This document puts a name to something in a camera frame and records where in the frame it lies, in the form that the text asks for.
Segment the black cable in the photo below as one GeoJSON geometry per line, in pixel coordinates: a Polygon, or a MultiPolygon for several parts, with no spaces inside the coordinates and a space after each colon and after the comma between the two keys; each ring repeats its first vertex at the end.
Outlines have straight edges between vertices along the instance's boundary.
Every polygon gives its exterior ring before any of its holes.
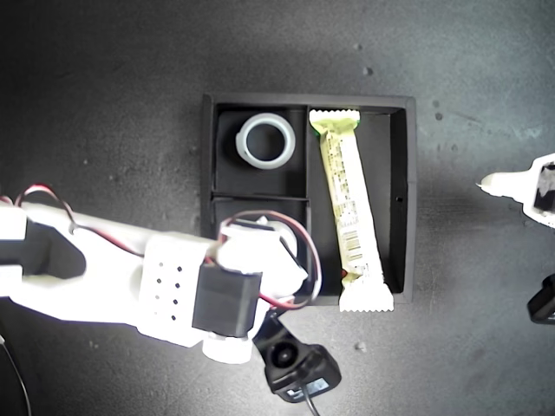
{"type": "Polygon", "coordinates": [[[16,363],[14,362],[13,358],[11,358],[10,351],[6,347],[6,344],[4,344],[2,342],[2,343],[0,343],[0,345],[2,345],[3,350],[8,355],[8,358],[10,359],[10,362],[11,362],[11,366],[14,368],[14,371],[17,374],[17,378],[19,379],[19,383],[21,384],[21,389],[23,390],[23,395],[25,396],[25,404],[27,405],[27,415],[32,416],[32,414],[31,414],[31,404],[29,402],[29,395],[27,394],[27,388],[25,388],[25,383],[23,382],[23,379],[22,379],[21,375],[19,374],[19,370],[17,370],[16,363]]]}
{"type": "Polygon", "coordinates": [[[314,402],[310,398],[309,389],[306,388],[306,386],[302,386],[301,390],[303,391],[304,400],[306,401],[306,404],[309,405],[309,409],[312,412],[312,416],[320,416],[320,413],[316,409],[316,406],[314,406],[314,402]]]}

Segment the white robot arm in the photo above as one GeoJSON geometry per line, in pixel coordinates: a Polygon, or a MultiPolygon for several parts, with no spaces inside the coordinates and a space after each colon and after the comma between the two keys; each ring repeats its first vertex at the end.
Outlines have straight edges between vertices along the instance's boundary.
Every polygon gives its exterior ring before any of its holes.
{"type": "MultiPolygon", "coordinates": [[[[302,306],[291,298],[308,275],[281,214],[273,213],[274,226],[262,215],[256,223],[229,218],[214,241],[74,214],[48,187],[27,193],[35,191],[64,209],[22,204],[22,198],[0,202],[0,296],[24,307],[66,321],[126,323],[184,347],[203,342],[208,357],[239,364],[250,360],[252,339],[272,304],[302,306]],[[73,271],[59,271],[70,264],[73,271]],[[235,314],[226,318],[237,320],[228,322],[237,325],[233,336],[210,330],[226,308],[235,314]]],[[[315,264],[310,301],[320,290],[321,270],[310,236],[306,242],[315,264]]]]}
{"type": "Polygon", "coordinates": [[[528,217],[555,228],[555,153],[535,159],[527,171],[491,173],[478,186],[494,197],[520,202],[528,217]]]}

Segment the plastic ring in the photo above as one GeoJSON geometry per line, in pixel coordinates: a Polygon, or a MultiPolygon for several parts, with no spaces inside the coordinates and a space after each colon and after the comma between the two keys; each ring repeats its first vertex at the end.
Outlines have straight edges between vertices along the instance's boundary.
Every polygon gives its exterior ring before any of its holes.
{"type": "Polygon", "coordinates": [[[285,165],[289,159],[291,159],[293,152],[295,152],[295,132],[291,124],[283,117],[272,113],[261,113],[252,116],[241,127],[241,130],[235,138],[235,146],[239,156],[252,166],[258,169],[276,169],[285,165]],[[284,136],[284,150],[274,160],[260,160],[255,158],[246,144],[247,137],[251,130],[254,127],[264,124],[274,126],[284,136]]]}

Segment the gray table surface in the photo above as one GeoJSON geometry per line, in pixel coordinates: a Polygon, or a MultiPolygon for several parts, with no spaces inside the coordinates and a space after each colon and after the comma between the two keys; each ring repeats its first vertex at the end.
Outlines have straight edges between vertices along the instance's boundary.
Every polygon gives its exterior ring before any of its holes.
{"type": "MultiPolygon", "coordinates": [[[[554,19],[548,0],[3,2],[0,184],[49,182],[77,211],[195,232],[203,92],[414,96],[415,299],[285,316],[342,367],[317,406],[553,415],[555,328],[526,303],[555,271],[554,231],[475,182],[555,152],[554,19]]],[[[258,357],[226,366],[5,299],[0,333],[36,416],[308,414],[270,394],[258,357]]],[[[2,415],[23,414],[17,388],[0,357],[2,415]]]]}

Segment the black bracket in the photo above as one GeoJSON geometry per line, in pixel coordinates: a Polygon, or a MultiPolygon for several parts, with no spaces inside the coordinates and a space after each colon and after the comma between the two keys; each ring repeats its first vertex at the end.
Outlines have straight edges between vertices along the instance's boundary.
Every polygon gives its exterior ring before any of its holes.
{"type": "Polygon", "coordinates": [[[542,282],[542,290],[528,303],[528,312],[532,322],[555,325],[555,274],[542,282]]]}
{"type": "Polygon", "coordinates": [[[27,220],[24,240],[0,240],[0,265],[19,264],[24,275],[81,276],[85,256],[58,230],[27,220]]]}
{"type": "Polygon", "coordinates": [[[321,345],[299,341],[270,311],[254,344],[262,355],[268,386],[272,393],[290,403],[305,401],[304,391],[315,397],[341,382],[341,371],[321,345]]]}

